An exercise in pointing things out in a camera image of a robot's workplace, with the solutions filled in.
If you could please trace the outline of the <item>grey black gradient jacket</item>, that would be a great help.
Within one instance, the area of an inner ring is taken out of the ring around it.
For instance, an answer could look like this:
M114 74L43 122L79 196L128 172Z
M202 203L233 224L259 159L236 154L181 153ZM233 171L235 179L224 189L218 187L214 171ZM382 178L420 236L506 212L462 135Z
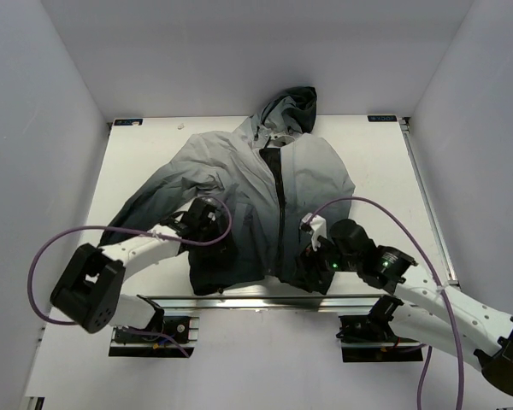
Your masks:
M100 239L111 245L132 230L147 231L195 196L226 203L237 252L210 261L189 253L190 282L198 296L272 276L308 292L326 293L329 274L302 267L309 244L300 230L307 214L333 224L349 216L355 185L344 162L312 131L317 93L311 86L279 93L232 132L191 136L125 202Z

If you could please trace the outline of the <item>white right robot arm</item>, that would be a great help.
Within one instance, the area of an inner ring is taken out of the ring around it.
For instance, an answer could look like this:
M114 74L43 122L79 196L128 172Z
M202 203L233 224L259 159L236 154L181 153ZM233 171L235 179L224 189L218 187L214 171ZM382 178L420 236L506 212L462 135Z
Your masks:
M513 315L437 284L413 257L375 244L354 220L327 228L322 217L307 214L300 228L310 235L300 263L319 284L338 272L354 272L384 291L367 316L375 338L405 337L461 356L489 384L513 397Z

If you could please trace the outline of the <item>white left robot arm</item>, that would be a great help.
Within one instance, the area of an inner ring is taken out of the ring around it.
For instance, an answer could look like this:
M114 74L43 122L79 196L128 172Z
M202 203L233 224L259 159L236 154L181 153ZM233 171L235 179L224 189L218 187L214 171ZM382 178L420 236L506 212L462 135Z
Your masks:
M96 248L79 246L51 292L50 302L89 333L105 326L133 329L146 341L163 331L163 309L143 296L121 293L124 281L186 250L217 250L227 245L232 215L226 205L196 198L149 231L107 226L128 233L123 242Z

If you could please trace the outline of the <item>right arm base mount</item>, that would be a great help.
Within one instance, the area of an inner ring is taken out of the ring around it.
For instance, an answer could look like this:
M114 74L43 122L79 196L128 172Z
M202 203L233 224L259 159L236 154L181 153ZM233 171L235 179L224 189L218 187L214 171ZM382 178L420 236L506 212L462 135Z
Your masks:
M393 296L381 296L363 315L339 317L336 338L344 363L401 363L423 360L423 346L392 330L393 314L404 305Z

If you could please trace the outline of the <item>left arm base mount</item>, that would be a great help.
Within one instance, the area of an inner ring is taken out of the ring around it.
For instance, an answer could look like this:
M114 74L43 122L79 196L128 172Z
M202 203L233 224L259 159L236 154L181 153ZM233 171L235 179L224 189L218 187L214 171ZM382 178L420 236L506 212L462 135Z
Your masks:
M144 329L115 326L109 357L189 359L198 340L199 317L169 313L152 299L139 299L152 306L155 316Z

